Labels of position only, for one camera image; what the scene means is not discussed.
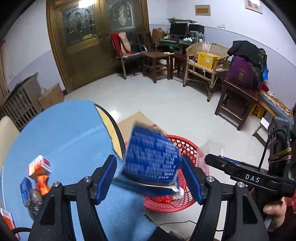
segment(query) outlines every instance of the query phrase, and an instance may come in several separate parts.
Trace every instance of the basket rim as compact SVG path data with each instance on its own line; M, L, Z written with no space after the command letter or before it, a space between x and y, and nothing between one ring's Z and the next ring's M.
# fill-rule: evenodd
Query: basket rim
M196 148L196 151L198 151L198 149L199 149L197 145L195 145L194 143L192 143L191 141L189 141L183 137L175 136L175 135L165 135L165 136L167 138L178 139L178 140L184 141L184 142L188 143L189 145L191 145L192 147ZM193 199L193 200L189 201L188 203L186 203L182 206L179 206L179 207L161 208L161 207L152 206L152 205L146 203L144 200L144 207L151 210L151 211L156 211L156 212L160 212L160 213L174 213L174 212L184 210L184 209L190 207L191 205L193 205L194 203L196 203L196 201Z

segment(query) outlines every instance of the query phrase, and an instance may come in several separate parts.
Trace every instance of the rattan armchair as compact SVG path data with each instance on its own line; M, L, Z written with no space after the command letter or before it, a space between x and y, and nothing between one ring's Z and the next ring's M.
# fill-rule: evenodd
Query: rattan armchair
M183 87L186 86L186 83L188 80L192 81L201 81L201 80L196 80L196 79L189 79L188 74L191 73L195 76L200 77L203 80L206 80L209 83L209 88L208 88L208 96L207 96L207 101L209 102L211 99L212 91L213 88L216 84L216 81L219 77L219 72L217 72L217 69L220 69L220 65L222 65L222 68L225 68L227 65L227 60L229 58L229 55L227 54L228 48L212 43L210 53L216 54L218 56L221 56L220 58L216 59L215 64L213 69L207 69L206 67L199 65L198 63L194 62L192 58L195 56L195 54L199 51L202 51L202 43L195 43L189 46L186 49L186 55L187 55L187 65L186 65L186 70L185 70L185 77L183 80ZM202 70L203 74L198 73L195 71L196 69ZM211 78L206 77L206 73L209 73L211 75Z

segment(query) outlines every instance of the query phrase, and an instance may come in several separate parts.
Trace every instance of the computer monitor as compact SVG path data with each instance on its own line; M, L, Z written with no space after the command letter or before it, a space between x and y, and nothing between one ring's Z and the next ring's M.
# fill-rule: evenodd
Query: computer monitor
M189 24L189 31L196 31L199 33L205 33L205 27L199 24Z
M171 23L170 24L170 35L186 36L187 23Z

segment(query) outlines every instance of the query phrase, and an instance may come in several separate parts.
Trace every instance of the orange and white box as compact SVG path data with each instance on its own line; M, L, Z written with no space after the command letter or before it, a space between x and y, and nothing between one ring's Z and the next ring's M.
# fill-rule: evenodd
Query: orange and white box
M28 167L28 176L34 180L37 179L40 175L49 175L50 174L50 164L49 161L39 155L35 158Z
M12 215L10 212L4 210L3 208L0 208L0 213L7 224L7 226L10 228L10 230L15 229L15 222L13 221Z

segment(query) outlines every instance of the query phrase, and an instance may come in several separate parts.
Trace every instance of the round table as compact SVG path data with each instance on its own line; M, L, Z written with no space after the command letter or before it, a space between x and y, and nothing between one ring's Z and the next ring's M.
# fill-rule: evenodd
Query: round table
M4 163L4 197L16 227L33 224L23 206L20 183L28 176L28 164L38 155L50 162L48 185L77 183L103 165L110 154L117 157L122 168L124 142L113 118L90 101L68 101L43 111L21 131ZM107 197L96 206L98 216L109 240L148 240L156 225L147 220L140 195L111 185ZM77 241L83 236L77 206L71 203L73 226ZM20 233L21 240L28 233Z

